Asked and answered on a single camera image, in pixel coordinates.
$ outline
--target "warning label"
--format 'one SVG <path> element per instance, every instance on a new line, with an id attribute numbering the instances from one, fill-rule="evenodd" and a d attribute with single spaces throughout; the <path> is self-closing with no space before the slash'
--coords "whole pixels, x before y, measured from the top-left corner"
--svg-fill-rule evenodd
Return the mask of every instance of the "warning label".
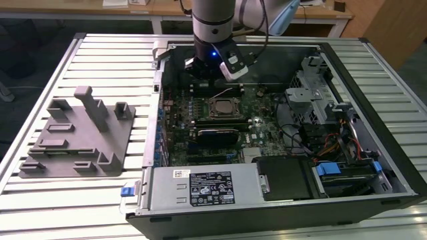
<path id="1" fill-rule="evenodd" d="M 190 174 L 190 204 L 194 207 L 235 203 L 233 172 Z"/>

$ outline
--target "motherboard chip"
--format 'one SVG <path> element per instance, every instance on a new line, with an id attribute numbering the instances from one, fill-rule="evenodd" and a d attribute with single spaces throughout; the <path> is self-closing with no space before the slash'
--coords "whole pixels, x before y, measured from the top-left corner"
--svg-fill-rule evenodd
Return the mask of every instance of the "motherboard chip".
<path id="1" fill-rule="evenodd" d="M 217 112 L 223 114 L 231 114 L 234 112 L 233 102 L 230 100 L 217 101 Z"/>
<path id="2" fill-rule="evenodd" d="M 238 98 L 214 98 L 209 100 L 209 119 L 242 119 Z"/>

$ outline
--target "blue latch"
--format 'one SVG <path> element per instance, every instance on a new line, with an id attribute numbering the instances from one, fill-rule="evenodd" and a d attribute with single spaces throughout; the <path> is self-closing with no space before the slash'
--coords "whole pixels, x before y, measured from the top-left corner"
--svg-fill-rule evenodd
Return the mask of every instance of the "blue latch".
<path id="1" fill-rule="evenodd" d="M 135 187 L 134 186 L 125 186 L 123 188 L 122 188 L 122 192 L 121 192 L 121 196 L 123 197 L 123 198 L 126 198 L 126 197 L 134 197 L 135 196 Z"/>
<path id="2" fill-rule="evenodd" d="M 375 168 L 378 173 L 383 170 L 383 167 L 382 167 L 382 165 L 381 165 L 381 163 L 378 161 L 374 161 L 374 168 Z"/>
<path id="3" fill-rule="evenodd" d="M 339 165 L 335 162 L 321 163 L 319 166 L 315 167 L 315 169 L 318 171 L 319 176 L 342 173 Z"/>

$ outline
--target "motherboard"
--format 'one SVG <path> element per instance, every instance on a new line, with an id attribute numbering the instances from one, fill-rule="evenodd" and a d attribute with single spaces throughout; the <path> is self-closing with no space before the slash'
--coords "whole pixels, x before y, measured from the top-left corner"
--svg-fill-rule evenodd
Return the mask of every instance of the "motherboard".
<path id="1" fill-rule="evenodd" d="M 275 108 L 281 93 L 261 84 L 165 94 L 170 166 L 238 164 L 287 155 Z"/>

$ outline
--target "aluminum extrusion table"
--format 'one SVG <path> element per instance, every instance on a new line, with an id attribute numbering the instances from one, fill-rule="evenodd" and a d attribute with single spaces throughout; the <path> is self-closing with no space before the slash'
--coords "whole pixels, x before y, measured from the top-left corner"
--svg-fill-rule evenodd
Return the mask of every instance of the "aluminum extrusion table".
<path id="1" fill-rule="evenodd" d="M 2 239 L 146 239 L 127 223 L 121 210 L 121 188 L 142 177 L 153 83 L 154 47 L 166 41 L 191 41 L 189 35 L 78 34 L 54 72 L 29 119 L 0 164 Z M 263 37 L 249 37 L 263 41 Z M 427 107 L 391 69 L 371 44 L 359 39 L 271 37 L 271 42 L 329 42 L 367 99 L 390 128 L 417 169 L 427 180 Z M 53 98 L 73 106 L 75 87 L 91 85 L 93 95 L 106 105 L 137 106 L 125 159 L 118 177 L 34 178 L 18 176 L 29 149 L 47 123 Z M 338 87 L 346 100 L 346 94 Z M 137 197 L 126 199 L 137 207 Z M 203 237 L 207 239 L 278 240 L 313 237 L 338 239 L 426 239 L 427 202 L 387 211 L 357 224 Z"/>

